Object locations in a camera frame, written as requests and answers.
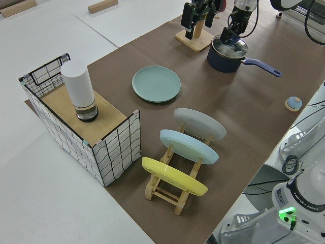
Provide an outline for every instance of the blue saucepan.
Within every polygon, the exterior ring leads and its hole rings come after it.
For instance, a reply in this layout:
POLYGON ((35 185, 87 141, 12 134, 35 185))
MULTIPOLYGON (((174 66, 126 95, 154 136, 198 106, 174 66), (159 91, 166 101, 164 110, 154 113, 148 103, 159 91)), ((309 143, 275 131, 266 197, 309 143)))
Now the blue saucepan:
POLYGON ((273 67, 265 64, 264 62, 247 58, 248 52, 247 44, 239 39, 232 46, 232 51, 229 48, 225 48, 225 44, 220 40, 220 35, 212 39, 210 50, 208 53, 208 62, 216 70, 231 73, 238 70, 240 64, 256 65, 263 70, 275 75, 277 77, 282 76, 282 73, 273 67))

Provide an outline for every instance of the saucepan handle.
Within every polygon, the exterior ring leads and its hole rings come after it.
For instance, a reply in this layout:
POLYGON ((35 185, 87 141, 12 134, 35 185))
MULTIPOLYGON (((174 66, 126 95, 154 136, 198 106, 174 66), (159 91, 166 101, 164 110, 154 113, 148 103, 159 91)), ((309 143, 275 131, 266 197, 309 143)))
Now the saucepan handle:
POLYGON ((264 69, 265 71, 271 73, 272 75, 275 75, 276 77, 282 76, 282 73, 279 70, 274 69, 272 66, 269 66, 265 64, 264 62, 257 60, 257 59, 252 59, 252 58, 245 58, 243 60, 240 60, 241 63, 244 65, 256 65, 259 66, 260 68, 264 69))

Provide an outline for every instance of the green light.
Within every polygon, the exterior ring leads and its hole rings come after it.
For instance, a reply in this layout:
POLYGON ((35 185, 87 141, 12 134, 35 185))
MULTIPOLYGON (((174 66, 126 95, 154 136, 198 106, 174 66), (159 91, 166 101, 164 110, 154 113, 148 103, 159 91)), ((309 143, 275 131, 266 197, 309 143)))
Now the green light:
POLYGON ((285 208, 285 209, 282 209, 279 211, 279 216, 282 220, 284 220, 284 217, 286 217, 286 215, 290 215, 292 214, 293 212, 296 211, 296 208, 295 207, 288 207, 288 208, 285 208))
POLYGON ((283 210, 280 210, 279 214, 285 214, 286 212, 295 212, 295 211, 296 211, 295 207, 288 207, 288 208, 285 208, 283 210))

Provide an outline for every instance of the plate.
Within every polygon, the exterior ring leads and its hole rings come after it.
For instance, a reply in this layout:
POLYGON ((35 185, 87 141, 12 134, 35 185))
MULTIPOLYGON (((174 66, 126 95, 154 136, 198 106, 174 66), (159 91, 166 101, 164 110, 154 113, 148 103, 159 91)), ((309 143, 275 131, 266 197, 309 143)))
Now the plate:
POLYGON ((162 103, 179 93, 181 81, 175 72, 166 67, 147 66, 134 75, 132 87, 140 98, 162 103))
POLYGON ((166 147, 172 145, 173 152, 193 162, 202 158, 202 164, 214 164, 219 159, 208 145, 178 131, 161 130, 160 140, 166 147))
POLYGON ((163 181, 166 181, 169 184, 196 196, 202 196, 208 191, 208 188, 201 182, 179 171, 178 169, 157 160, 143 157, 142 167, 163 181))
POLYGON ((207 140, 213 135, 213 140, 221 140, 227 134, 227 131, 214 118, 188 108, 177 108, 174 111, 174 120, 181 125, 184 122, 184 130, 194 136, 207 140))

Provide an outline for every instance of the wire mesh basket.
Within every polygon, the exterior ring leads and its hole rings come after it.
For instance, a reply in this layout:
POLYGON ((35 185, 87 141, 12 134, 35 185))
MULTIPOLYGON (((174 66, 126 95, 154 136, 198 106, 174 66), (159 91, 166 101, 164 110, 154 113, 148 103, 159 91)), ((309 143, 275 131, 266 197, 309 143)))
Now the wire mesh basket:
POLYGON ((90 145, 41 99, 64 84, 60 67, 69 60, 69 54, 63 54, 19 81, 55 141, 106 187, 141 156, 140 111, 133 112, 95 145, 90 145))

